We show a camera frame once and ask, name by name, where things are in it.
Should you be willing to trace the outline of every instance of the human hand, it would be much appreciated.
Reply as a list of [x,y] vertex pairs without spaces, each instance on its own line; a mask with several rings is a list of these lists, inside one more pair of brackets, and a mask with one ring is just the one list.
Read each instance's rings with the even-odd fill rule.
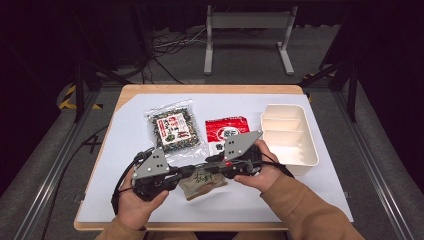
[[132,171],[129,171],[120,187],[123,191],[119,195],[118,218],[129,228],[140,230],[147,223],[152,212],[165,201],[169,192],[163,191],[152,201],[145,202],[132,191],[131,181]]
[[[275,162],[278,162],[277,156],[274,153],[271,153],[265,141],[258,139],[256,140],[255,145],[259,148],[261,153],[269,156]],[[265,155],[262,155],[262,160],[266,162],[272,162]],[[243,185],[256,188],[261,193],[264,193],[271,187],[277,178],[280,177],[281,174],[281,171],[273,166],[262,165],[262,170],[259,174],[255,176],[237,175],[234,177],[234,180]]]

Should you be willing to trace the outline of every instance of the gray metal bracket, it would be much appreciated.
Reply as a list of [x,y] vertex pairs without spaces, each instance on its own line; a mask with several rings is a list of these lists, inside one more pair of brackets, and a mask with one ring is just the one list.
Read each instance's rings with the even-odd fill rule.
[[260,136],[260,130],[229,136],[225,140],[224,159],[232,160],[242,156]]
[[145,177],[153,177],[169,173],[169,165],[162,148],[153,150],[152,155],[147,158],[142,166],[139,166],[133,174],[133,180]]

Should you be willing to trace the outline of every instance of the tan sweater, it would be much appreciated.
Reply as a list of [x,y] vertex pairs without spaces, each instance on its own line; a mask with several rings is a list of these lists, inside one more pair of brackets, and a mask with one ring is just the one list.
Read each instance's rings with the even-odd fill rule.
[[[364,239],[340,209],[284,174],[261,197],[278,218],[288,224],[293,239]],[[141,240],[144,234],[115,218],[96,239]]]

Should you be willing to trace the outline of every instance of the seaweed snack package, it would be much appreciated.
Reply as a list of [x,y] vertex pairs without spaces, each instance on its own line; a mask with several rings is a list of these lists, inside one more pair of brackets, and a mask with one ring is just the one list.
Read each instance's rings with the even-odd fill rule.
[[162,147],[168,163],[208,156],[192,113],[191,99],[145,113],[148,129],[156,148]]
[[211,190],[227,185],[222,174],[211,174],[198,166],[189,178],[181,179],[179,186],[184,190],[184,195],[188,201],[207,194]]
[[241,116],[207,120],[205,124],[210,155],[216,155],[224,150],[225,139],[228,136],[250,131],[247,119]]

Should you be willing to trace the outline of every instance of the red snack bag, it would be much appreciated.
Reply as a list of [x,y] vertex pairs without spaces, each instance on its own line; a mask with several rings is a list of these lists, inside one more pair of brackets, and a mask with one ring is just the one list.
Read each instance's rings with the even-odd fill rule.
[[216,155],[224,150],[228,136],[249,132],[249,125],[244,117],[228,117],[205,121],[209,143],[209,154]]

